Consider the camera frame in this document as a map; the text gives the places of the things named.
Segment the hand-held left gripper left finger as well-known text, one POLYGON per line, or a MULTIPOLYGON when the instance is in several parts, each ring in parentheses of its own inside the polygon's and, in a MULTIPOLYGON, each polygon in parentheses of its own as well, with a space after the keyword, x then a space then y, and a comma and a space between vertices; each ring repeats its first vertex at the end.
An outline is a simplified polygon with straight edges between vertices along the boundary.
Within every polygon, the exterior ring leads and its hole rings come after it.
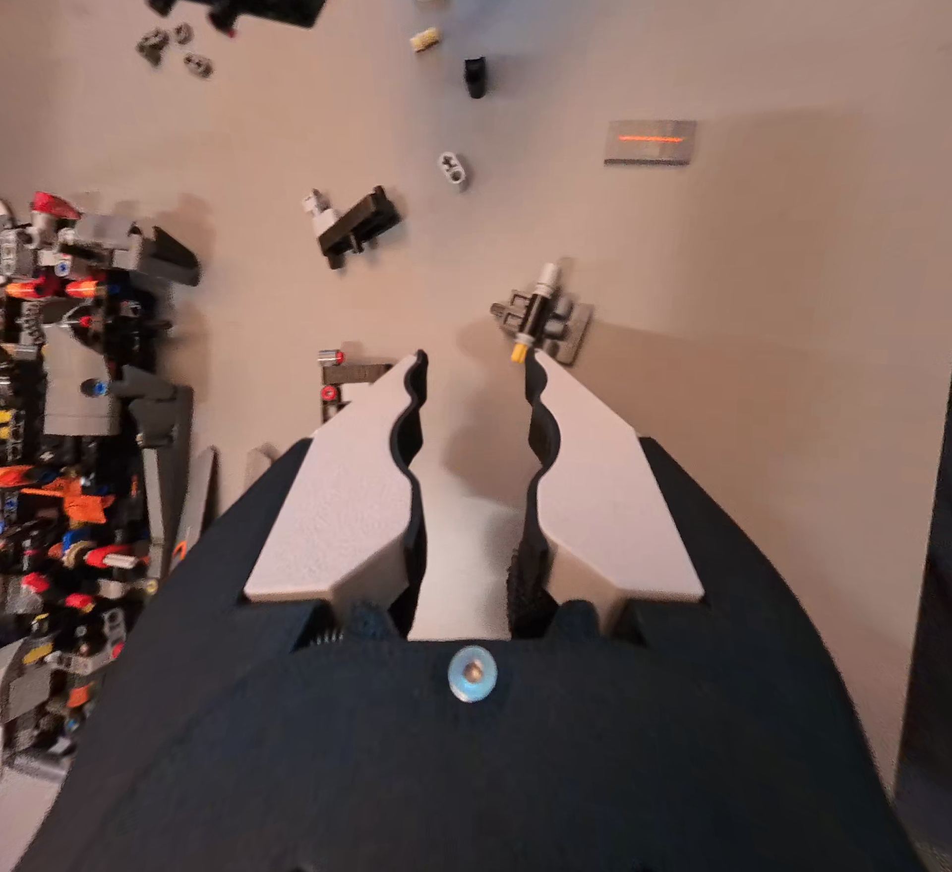
POLYGON ((313 434, 244 584, 252 603, 324 602, 344 622, 385 609, 407 637, 426 568, 422 449, 427 354, 392 366, 313 434))

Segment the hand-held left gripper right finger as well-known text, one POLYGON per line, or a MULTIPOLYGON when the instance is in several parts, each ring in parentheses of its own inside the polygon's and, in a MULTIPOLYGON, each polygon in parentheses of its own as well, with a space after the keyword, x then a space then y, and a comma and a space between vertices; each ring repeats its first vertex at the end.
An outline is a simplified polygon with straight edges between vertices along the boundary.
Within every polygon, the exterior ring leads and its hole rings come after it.
POLYGON ((544 353, 526 357, 529 444, 539 468, 507 574, 514 639, 540 638, 586 602, 601 633, 633 603, 706 595, 633 426, 544 353))

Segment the black lego assembly red pins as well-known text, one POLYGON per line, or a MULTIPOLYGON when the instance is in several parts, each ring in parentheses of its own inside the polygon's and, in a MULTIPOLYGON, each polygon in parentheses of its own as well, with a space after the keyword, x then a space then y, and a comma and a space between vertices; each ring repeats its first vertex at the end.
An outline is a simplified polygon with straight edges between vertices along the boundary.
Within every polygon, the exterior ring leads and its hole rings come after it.
POLYGON ((321 349, 318 352, 318 364, 321 372, 319 396, 322 424, 354 402, 393 366, 388 362, 349 362, 339 349, 321 349))

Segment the dark grey lego axle assembly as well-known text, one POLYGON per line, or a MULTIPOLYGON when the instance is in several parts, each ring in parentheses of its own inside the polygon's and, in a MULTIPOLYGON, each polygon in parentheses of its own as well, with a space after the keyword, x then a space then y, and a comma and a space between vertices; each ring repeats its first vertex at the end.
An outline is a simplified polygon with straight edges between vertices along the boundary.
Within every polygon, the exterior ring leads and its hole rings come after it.
POLYGON ((565 291, 559 264, 545 263, 530 291, 513 291, 505 301, 493 303, 490 314, 513 342, 512 363, 523 365, 538 350, 569 367, 585 341, 593 307, 565 291))

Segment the large lego vehicle model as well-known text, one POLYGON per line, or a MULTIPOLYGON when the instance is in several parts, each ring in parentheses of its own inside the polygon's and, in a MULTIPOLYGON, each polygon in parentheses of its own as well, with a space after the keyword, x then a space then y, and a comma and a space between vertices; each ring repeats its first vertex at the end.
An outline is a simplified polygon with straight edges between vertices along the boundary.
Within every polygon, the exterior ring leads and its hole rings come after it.
POLYGON ((182 556, 193 391, 162 378, 195 254, 36 191, 2 203, 2 770, 62 783, 109 667, 182 556))

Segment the dark lego tile red stripe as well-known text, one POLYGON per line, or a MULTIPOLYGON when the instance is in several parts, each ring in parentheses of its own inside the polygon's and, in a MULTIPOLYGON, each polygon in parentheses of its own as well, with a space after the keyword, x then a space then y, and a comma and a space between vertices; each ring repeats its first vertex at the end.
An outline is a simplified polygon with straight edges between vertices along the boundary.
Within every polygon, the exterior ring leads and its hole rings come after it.
POLYGON ((693 157, 695 120, 616 119, 608 123, 603 164, 687 166, 693 157))

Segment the person's dark trousers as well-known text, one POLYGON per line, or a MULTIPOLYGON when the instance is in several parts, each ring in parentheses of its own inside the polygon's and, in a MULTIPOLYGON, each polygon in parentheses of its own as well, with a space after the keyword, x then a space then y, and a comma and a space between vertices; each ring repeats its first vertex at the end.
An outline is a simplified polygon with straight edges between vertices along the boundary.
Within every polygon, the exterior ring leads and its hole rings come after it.
POLYGON ((907 810, 950 821, 950 402, 946 404, 899 754, 899 801, 907 810))

